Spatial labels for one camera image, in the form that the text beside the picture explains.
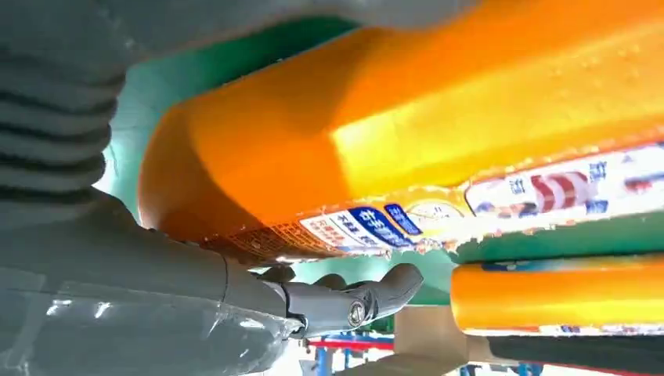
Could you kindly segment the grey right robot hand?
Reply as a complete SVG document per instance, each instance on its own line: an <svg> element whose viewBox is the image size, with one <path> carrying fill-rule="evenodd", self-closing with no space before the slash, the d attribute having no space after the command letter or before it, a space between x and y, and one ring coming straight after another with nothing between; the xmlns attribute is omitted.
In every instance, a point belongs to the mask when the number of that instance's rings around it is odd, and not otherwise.
<svg viewBox="0 0 664 376"><path fill-rule="evenodd" d="M242 375L290 338L402 309L423 277L295 283L141 227L95 187L133 65L286 20L424 27L468 1L4 1L1 4L1 372Z"/></svg>

